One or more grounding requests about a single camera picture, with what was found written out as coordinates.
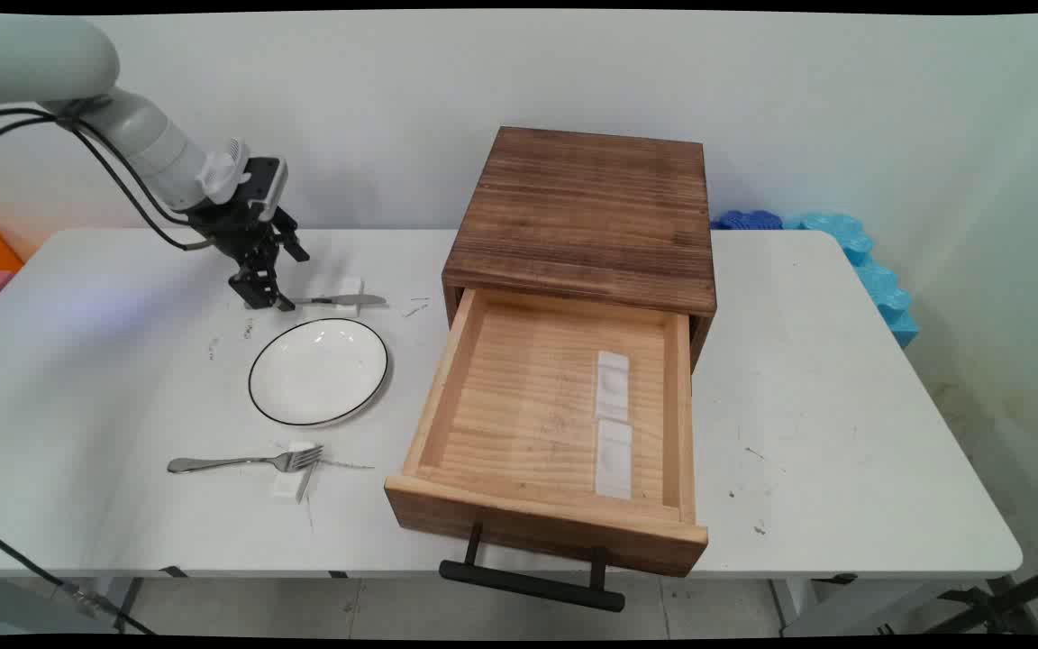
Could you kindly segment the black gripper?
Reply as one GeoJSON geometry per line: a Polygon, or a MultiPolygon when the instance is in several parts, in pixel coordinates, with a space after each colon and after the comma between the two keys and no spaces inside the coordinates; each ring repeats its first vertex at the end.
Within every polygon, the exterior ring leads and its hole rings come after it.
{"type": "Polygon", "coordinates": [[[284,247],[296,262],[308,261],[310,255],[297,235],[299,224],[283,208],[276,208],[268,221],[262,221],[260,214],[260,205],[204,200],[186,210],[186,223],[214,239],[214,247],[238,263],[228,287],[247,308],[294,310],[296,304],[278,288],[278,251],[284,247]]]}

